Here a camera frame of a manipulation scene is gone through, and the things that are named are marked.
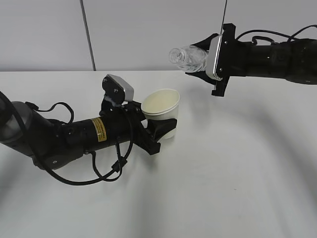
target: table surface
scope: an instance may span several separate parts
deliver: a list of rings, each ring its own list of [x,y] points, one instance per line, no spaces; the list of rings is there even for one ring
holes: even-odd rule
[[[317,237],[317,86],[233,77],[217,98],[180,71],[2,72],[1,91],[41,109],[64,101],[88,119],[107,73],[129,82],[136,101],[179,91],[176,137],[154,156],[134,146],[118,181],[84,187],[0,145],[0,237]],[[44,116],[69,118],[63,107]],[[97,152],[103,173],[115,159],[113,147]],[[57,172],[95,177],[89,156]]]

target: plastic bottle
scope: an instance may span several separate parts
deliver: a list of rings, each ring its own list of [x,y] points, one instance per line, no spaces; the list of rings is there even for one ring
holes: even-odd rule
[[[204,71],[207,58],[208,52],[196,46],[174,48],[169,52],[169,61],[187,73]]]

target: warning label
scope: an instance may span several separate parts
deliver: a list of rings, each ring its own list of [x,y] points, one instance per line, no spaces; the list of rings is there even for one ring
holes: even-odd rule
[[[106,129],[105,125],[103,124],[103,121],[100,118],[93,118],[91,120],[97,132],[98,142],[107,140]]]

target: black cable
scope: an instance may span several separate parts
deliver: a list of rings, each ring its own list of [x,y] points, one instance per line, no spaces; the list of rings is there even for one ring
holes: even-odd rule
[[[300,34],[301,32],[305,31],[306,29],[308,28],[311,28],[311,27],[315,27],[317,28],[317,25],[310,25],[310,26],[306,26],[302,29],[300,29],[298,32],[294,33],[293,35],[291,35],[289,38],[288,38],[288,41],[287,42],[290,42],[291,40],[295,39],[294,37],[297,36],[298,34]]]
[[[97,176],[98,176],[100,179],[102,179],[103,181],[108,181],[107,178],[108,178],[109,176],[113,175],[114,172],[115,172],[115,170],[112,169],[110,172],[108,172],[107,174],[105,174],[104,176],[102,176],[102,175],[99,173],[99,171],[98,171],[98,169],[97,169],[97,167],[96,167],[96,152],[95,152],[95,151],[89,151],[88,153],[92,155],[93,170],[94,170],[95,174],[97,174]]]
[[[96,166],[96,157],[93,156],[93,158],[92,158],[92,160],[93,160],[93,170],[94,170],[95,174],[96,174],[100,179],[102,179],[103,181],[113,182],[113,181],[118,180],[118,178],[120,178],[120,176],[122,175],[122,167],[123,167],[122,159],[123,159],[123,157],[121,156],[120,146],[119,146],[119,145],[120,145],[120,144],[119,144],[118,142],[115,144],[115,147],[116,147],[116,150],[117,150],[117,158],[118,158],[118,160],[117,160],[116,163],[114,163],[113,169],[112,169],[108,174],[106,174],[106,175],[104,175],[104,176],[102,176],[102,175],[100,174],[99,170],[97,169],[97,166]],[[107,177],[109,177],[110,175],[112,175],[112,174],[115,172],[114,167],[115,167],[117,164],[118,164],[118,166],[119,166],[119,175],[118,175],[117,177],[115,177],[115,178],[107,178]]]
[[[129,147],[127,149],[126,154],[122,157],[121,156],[121,152],[120,152],[120,144],[118,143],[118,141],[115,144],[115,148],[117,150],[117,157],[118,160],[116,163],[114,163],[112,165],[112,170],[116,170],[117,171],[117,167],[119,167],[119,175],[115,178],[106,178],[106,176],[102,176],[99,172],[99,170],[97,169],[96,166],[96,157],[93,156],[92,160],[93,160],[93,170],[95,172],[95,174],[102,179],[103,181],[107,181],[107,182],[112,182],[112,181],[116,181],[122,174],[122,168],[123,166],[127,163],[127,158],[129,157],[132,147],[133,147],[133,140],[134,140],[134,133],[133,133],[133,126],[132,126],[132,122],[128,116],[128,114],[126,113],[126,111],[124,109],[122,109],[123,113],[125,114],[128,123],[129,123],[129,127],[130,127],[130,143],[129,143]]]
[[[31,109],[33,109],[33,110],[35,110],[35,111],[37,111],[37,112],[40,112],[40,113],[48,113],[48,112],[51,112],[51,111],[53,111],[53,109],[57,106],[57,105],[63,105],[64,107],[66,107],[67,109],[68,109],[68,111],[70,112],[70,120],[69,120],[69,122],[63,122],[63,121],[61,121],[63,124],[71,124],[71,123],[73,123],[73,121],[74,121],[74,110],[67,104],[67,103],[64,103],[64,102],[58,102],[58,103],[55,103],[53,106],[51,106],[51,108],[50,109],[48,109],[48,110],[39,110],[39,107],[38,106],[36,106],[34,103],[30,103],[30,102],[25,102],[25,104],[29,107],[29,108],[31,108]]]
[[[285,35],[283,33],[279,33],[279,32],[276,32],[276,31],[269,31],[269,30],[250,30],[250,31],[246,31],[244,33],[242,33],[241,35],[239,35],[236,40],[239,40],[241,37],[247,35],[247,34],[250,34],[250,33],[254,33],[254,32],[262,32],[262,33],[269,33],[269,34],[273,34],[273,35],[277,35],[277,36],[282,36],[282,37],[285,37],[285,38],[288,38],[290,39],[291,36],[289,35]]]
[[[49,175],[51,175],[53,178],[55,178],[56,180],[68,184],[68,185],[73,185],[73,186],[84,186],[84,185],[91,185],[97,182],[102,181],[101,178],[97,178],[94,180],[89,180],[89,181],[71,181],[71,180],[67,180],[61,176],[59,176],[58,174],[56,174],[51,168],[49,168],[46,163],[43,161],[43,158],[40,156],[40,154],[38,153],[37,149],[33,146],[33,142],[31,140],[31,137],[29,136],[29,132],[25,127],[25,124],[19,114],[19,112],[16,110],[16,108],[14,107],[14,105],[12,104],[12,102],[0,91],[0,99],[3,100],[3,102],[5,103],[5,105],[12,111],[12,114],[14,115],[22,133],[23,136],[25,137],[26,142],[28,143],[28,145],[30,146],[31,151],[33,152],[35,158],[38,160],[39,164],[43,167],[43,169],[49,173]]]

